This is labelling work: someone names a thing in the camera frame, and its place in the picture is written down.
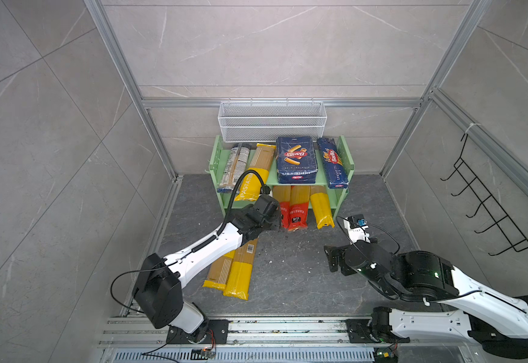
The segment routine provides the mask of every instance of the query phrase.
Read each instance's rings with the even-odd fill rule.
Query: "metal mesh basket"
[[[224,142],[271,142],[278,136],[323,135],[327,113],[317,101],[222,102],[217,115]]]

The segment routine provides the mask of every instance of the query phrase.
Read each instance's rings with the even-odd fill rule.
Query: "shelf rack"
[[[336,140],[337,143],[337,151],[339,156],[342,160],[342,165],[345,167],[345,170],[347,171],[347,177],[349,178],[349,183],[351,183],[351,179],[353,178],[353,173],[355,172],[355,163],[353,162],[353,158],[351,156],[351,152],[349,151],[349,147],[347,145],[347,141],[345,140],[344,136],[340,136]],[[256,150],[250,150],[250,156],[248,157],[248,165],[250,164],[250,161],[252,160],[252,157],[254,156],[254,153]],[[213,144],[213,150],[212,150],[212,156],[210,158],[210,175],[212,176],[213,181],[213,187],[216,189],[217,194],[217,201],[220,204],[220,208],[222,209],[222,214],[225,214],[226,207],[228,205],[228,202],[230,201],[231,194],[230,193],[218,193],[217,192],[217,186],[220,184],[220,181],[222,180],[222,176],[224,173],[224,169],[226,167],[226,162],[228,160],[228,156],[230,156],[230,150],[223,148],[223,143],[220,135],[216,136],[216,141]],[[318,150],[315,150],[315,156],[316,156],[316,163],[318,166],[318,172],[316,174],[316,181],[312,184],[281,184],[278,183],[278,175],[276,171],[276,159],[272,162],[272,166],[270,167],[270,174],[268,176],[268,180],[266,184],[270,187],[273,187],[274,185],[324,185],[327,186],[327,178],[325,176],[325,170],[323,169],[323,160],[320,157],[320,153]],[[331,205],[331,211],[333,212],[333,219],[336,218],[337,213],[339,209],[341,208],[342,202],[347,197],[347,194],[349,193],[349,189],[329,189],[327,188],[327,194],[328,194],[328,200]],[[253,201],[235,201],[232,208],[243,208],[247,204],[253,203]]]

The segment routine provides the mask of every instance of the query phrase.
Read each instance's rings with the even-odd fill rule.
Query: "barilla pasta box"
[[[276,168],[278,182],[282,184],[310,184],[316,180],[315,146],[312,138],[279,137],[276,141],[278,154]]]
[[[328,187],[331,189],[347,188],[349,186],[347,171],[342,165],[341,157],[337,154],[337,146],[334,140],[319,138],[316,142],[318,152],[323,159]]]

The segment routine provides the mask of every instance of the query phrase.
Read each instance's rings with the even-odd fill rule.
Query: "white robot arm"
[[[181,289],[220,256],[269,229],[279,220],[278,206],[276,199],[262,194],[254,204],[233,210],[222,225],[183,250],[164,258],[156,253],[148,256],[143,261],[133,296],[153,326],[176,326],[190,340],[200,341],[209,319],[194,304],[183,300]]]
[[[388,299],[439,302],[450,312],[385,307],[372,315],[373,336],[388,342],[462,340],[505,358],[528,358],[528,296],[509,297],[472,279],[449,261],[425,251],[392,254],[369,239],[362,215],[348,217],[348,246],[325,246],[332,272],[360,273]]]

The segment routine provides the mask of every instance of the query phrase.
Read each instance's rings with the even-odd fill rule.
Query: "spaghetti package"
[[[319,138],[316,142],[318,143],[318,150],[323,157],[328,187],[331,189],[347,188],[349,186],[347,171],[342,166],[341,157],[337,154],[337,145],[335,145],[334,140]]]
[[[274,160],[274,154],[276,152],[275,145],[266,145],[259,143],[256,145],[256,153],[250,161],[250,167],[248,170],[254,170],[260,174],[262,181],[266,183],[268,180],[268,173]],[[237,200],[251,200],[258,199],[260,195],[260,180],[254,174],[248,174],[244,178],[242,185],[238,189],[238,195],[234,199]]]
[[[311,195],[310,185],[293,185],[290,190],[289,232],[306,229],[308,202]]]
[[[281,184],[312,184],[316,181],[315,146],[310,136],[279,137],[276,141],[278,182]]]
[[[222,181],[217,187],[218,193],[231,193],[238,178],[246,170],[248,156],[250,156],[250,145],[247,143],[237,143],[231,148]]]
[[[284,228],[289,227],[290,213],[290,185],[275,185],[272,196],[280,204],[280,223]]]
[[[203,281],[204,287],[211,287],[212,289],[224,291],[228,276],[230,276],[231,264],[234,260],[235,254],[235,250],[228,252],[212,263],[210,271],[208,272],[208,277]]]
[[[236,249],[234,261],[231,263],[230,276],[223,293],[225,296],[248,300],[256,243],[258,243],[258,238]]]
[[[321,229],[325,226],[335,228],[333,216],[331,215],[331,204],[328,201],[327,188],[324,185],[311,186],[312,212],[315,214],[316,227]]]

